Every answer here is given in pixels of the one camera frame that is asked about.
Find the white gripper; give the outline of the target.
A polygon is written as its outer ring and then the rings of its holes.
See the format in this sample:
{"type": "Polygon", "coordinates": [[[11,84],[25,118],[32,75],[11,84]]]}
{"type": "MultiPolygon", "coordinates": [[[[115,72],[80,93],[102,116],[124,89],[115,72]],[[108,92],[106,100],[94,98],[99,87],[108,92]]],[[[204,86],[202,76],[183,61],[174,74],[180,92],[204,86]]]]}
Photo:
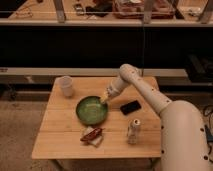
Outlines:
{"type": "Polygon", "coordinates": [[[100,96],[100,102],[106,104],[108,99],[115,98],[119,96],[125,88],[129,86],[129,83],[123,80],[120,76],[116,77],[107,86],[106,92],[100,96]]]}

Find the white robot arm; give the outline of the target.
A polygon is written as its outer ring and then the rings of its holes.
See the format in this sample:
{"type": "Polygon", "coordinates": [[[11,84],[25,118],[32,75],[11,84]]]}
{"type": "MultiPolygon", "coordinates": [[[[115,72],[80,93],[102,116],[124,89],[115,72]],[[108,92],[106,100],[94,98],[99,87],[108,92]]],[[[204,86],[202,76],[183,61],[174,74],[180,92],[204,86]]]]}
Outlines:
{"type": "Polygon", "coordinates": [[[119,96],[129,85],[161,119],[161,171],[211,171],[204,121],[198,108],[188,101],[172,101],[130,64],[120,66],[118,76],[101,95],[101,102],[119,96]]]}

